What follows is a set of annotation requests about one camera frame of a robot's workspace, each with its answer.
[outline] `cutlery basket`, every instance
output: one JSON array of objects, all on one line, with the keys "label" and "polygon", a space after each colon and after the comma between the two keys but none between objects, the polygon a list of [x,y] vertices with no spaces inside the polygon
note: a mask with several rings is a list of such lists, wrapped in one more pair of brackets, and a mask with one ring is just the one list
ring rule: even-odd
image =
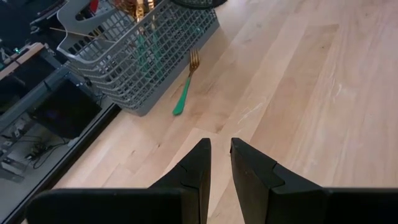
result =
[{"label": "cutlery basket", "polygon": [[122,109],[144,116],[219,24],[213,9],[192,10],[169,0],[139,22],[102,0],[96,13],[78,21],[90,0],[69,0],[58,12],[68,31],[57,50]]}]

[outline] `wire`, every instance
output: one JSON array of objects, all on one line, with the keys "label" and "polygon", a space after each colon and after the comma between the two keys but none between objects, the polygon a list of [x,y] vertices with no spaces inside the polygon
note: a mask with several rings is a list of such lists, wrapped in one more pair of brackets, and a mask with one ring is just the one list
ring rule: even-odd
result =
[{"label": "wire", "polygon": [[58,145],[55,145],[55,146],[49,146],[48,148],[47,148],[47,150],[50,150],[50,152],[47,154],[47,156],[45,157],[45,159],[43,160],[43,162],[41,162],[38,166],[37,166],[37,164],[39,163],[39,161],[40,161],[40,159],[41,159],[41,157],[42,156],[39,156],[39,158],[35,161],[35,163],[33,164],[33,169],[38,169],[38,168],[40,168],[44,163],[45,163],[45,161],[47,161],[47,159],[51,156],[51,154],[56,150],[56,149],[58,149],[59,147],[61,147],[61,146],[63,146],[63,145],[66,145],[66,143],[61,143],[61,144],[58,144]]},{"label": "wire", "polygon": [[106,95],[104,93],[100,94],[100,95],[96,95],[95,97],[97,97],[97,100],[95,103],[99,102],[99,106],[102,105],[102,101],[105,99]]},{"label": "wire", "polygon": [[45,161],[47,161],[47,159],[51,156],[51,154],[52,154],[56,149],[58,149],[58,148],[61,147],[61,146],[64,146],[64,145],[68,144],[68,143],[67,143],[67,140],[66,140],[65,138],[61,138],[61,139],[62,139],[63,143],[59,143],[59,144],[55,144],[55,145],[49,145],[49,146],[46,147],[44,153],[46,153],[46,152],[48,152],[48,151],[50,151],[50,152],[47,154],[46,158],[37,166],[37,164],[40,162],[40,160],[41,160],[43,154],[40,155],[40,156],[36,159],[36,161],[34,162],[34,164],[33,164],[33,169],[38,169],[38,168],[40,168],[40,167],[45,163]]},{"label": "wire", "polygon": [[6,136],[5,134],[2,134],[1,137],[5,138],[5,139],[11,139],[10,136]]}]

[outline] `gold fork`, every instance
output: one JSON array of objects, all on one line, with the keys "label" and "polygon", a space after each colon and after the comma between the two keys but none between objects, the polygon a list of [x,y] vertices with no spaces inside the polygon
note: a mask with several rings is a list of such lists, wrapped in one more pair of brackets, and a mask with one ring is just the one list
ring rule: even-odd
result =
[{"label": "gold fork", "polygon": [[173,115],[180,115],[184,110],[185,100],[187,99],[187,93],[189,84],[191,82],[191,77],[194,71],[199,67],[200,59],[199,59],[199,50],[198,49],[191,49],[191,59],[190,59],[190,66],[189,66],[189,75],[187,78],[187,82],[185,83],[184,90],[182,91],[181,98],[179,99],[177,105],[173,110]]}]

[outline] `grid mesh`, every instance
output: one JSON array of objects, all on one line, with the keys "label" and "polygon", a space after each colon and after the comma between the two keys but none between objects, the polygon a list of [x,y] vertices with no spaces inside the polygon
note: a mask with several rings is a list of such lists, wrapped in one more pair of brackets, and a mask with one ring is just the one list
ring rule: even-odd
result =
[{"label": "grid mesh", "polygon": [[138,24],[115,11],[88,34],[97,38],[81,38],[67,50],[77,56],[72,64],[103,93],[136,110],[216,20],[212,9],[191,10],[163,0]]}]

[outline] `utensil handle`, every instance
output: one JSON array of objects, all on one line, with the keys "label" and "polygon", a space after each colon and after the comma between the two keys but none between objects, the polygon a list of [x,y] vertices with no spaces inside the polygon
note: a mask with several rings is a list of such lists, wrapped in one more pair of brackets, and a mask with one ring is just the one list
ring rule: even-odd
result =
[{"label": "utensil handle", "polygon": [[182,95],[181,95],[177,105],[175,105],[175,108],[173,110],[174,116],[180,115],[182,113],[182,111],[184,110],[185,100],[187,99],[187,93],[188,93],[188,88],[189,88],[190,82],[191,82],[191,75],[188,76],[187,82],[185,83],[184,90],[182,91]]}]

